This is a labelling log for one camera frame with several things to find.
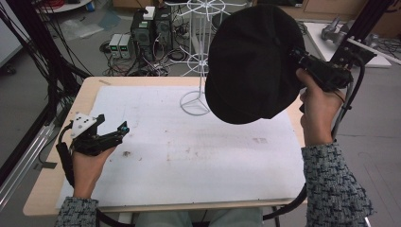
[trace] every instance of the hat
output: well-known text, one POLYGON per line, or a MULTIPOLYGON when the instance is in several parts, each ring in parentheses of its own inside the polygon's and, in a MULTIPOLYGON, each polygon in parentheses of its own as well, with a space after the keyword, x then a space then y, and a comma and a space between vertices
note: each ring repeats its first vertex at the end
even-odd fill
POLYGON ((220 25, 209 49, 205 96, 231 124, 271 119, 299 95, 293 46, 305 50, 295 20, 273 5, 237 11, 220 25))

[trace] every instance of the hand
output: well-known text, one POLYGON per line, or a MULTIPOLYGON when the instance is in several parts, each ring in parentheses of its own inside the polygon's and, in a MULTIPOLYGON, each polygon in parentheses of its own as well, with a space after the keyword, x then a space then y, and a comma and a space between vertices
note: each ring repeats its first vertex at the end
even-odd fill
POLYGON ((324 92, 304 69, 298 69, 296 74, 306 86, 306 91, 301 94, 301 101, 305 104, 305 114, 301 117, 305 145, 332 143, 331 124, 342 104, 341 98, 344 99, 344 94, 341 91, 324 92))
POLYGON ((74 197, 91 198, 104 163, 115 148, 106 149, 97 156, 88 156, 79 152, 73 153, 74 197))

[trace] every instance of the gray floor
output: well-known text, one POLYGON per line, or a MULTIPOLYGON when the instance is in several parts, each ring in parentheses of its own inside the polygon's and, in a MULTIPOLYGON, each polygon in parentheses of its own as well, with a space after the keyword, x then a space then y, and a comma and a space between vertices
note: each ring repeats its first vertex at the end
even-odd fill
MULTIPOLYGON (((110 16, 106 9, 87 12, 77 9, 61 13, 66 19, 85 19, 86 25, 98 23, 110 16)), ((107 69, 107 61, 99 46, 110 40, 114 33, 126 33, 130 20, 115 22, 116 26, 99 32, 87 39, 68 42, 82 63, 101 76, 107 69)), ((61 46, 59 38, 55 39, 61 46)), ((317 55, 310 40, 305 37, 309 52, 317 55)), ((11 63, 17 69, 15 75, 4 71, 0 75, 0 165, 2 165, 26 130, 33 123, 46 103, 46 82, 32 60, 24 52, 17 54, 11 63)), ((187 71, 185 65, 171 67, 170 76, 179 76, 187 71)), ((390 69, 369 68, 360 88, 353 109, 345 116, 338 135, 345 159, 357 179, 366 188, 372 199, 376 214, 370 217, 372 226, 399 226, 401 223, 401 66, 395 63, 390 69)), ((0 213, 0 226, 52 226, 55 217, 27 217, 23 214, 26 198, 30 193, 39 171, 31 169, 0 213)), ((203 211, 192 212, 199 220, 203 211)), ((280 217, 282 226, 305 226, 305 205, 280 217)), ((266 221, 264 226, 274 226, 266 221)))

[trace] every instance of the patterned sleeve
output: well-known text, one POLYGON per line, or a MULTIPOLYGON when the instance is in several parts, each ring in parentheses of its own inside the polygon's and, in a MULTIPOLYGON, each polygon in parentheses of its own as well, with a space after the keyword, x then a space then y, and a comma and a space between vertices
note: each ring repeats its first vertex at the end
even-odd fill
POLYGON ((65 198, 55 226, 96 226, 97 204, 96 200, 65 198))
POLYGON ((337 143, 302 148, 307 226, 366 226, 374 210, 337 143))

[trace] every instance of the cap brim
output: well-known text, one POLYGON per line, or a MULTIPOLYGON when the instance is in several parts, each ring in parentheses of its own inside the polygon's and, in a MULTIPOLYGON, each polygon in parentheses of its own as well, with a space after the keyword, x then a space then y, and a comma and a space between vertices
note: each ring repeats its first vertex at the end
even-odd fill
POLYGON ((213 112, 213 114, 215 114, 216 117, 224 122, 241 125, 251 123, 260 118, 255 115, 243 113, 228 105, 218 94, 213 82, 213 76, 210 72, 207 75, 204 92, 207 105, 209 106, 210 110, 213 112))

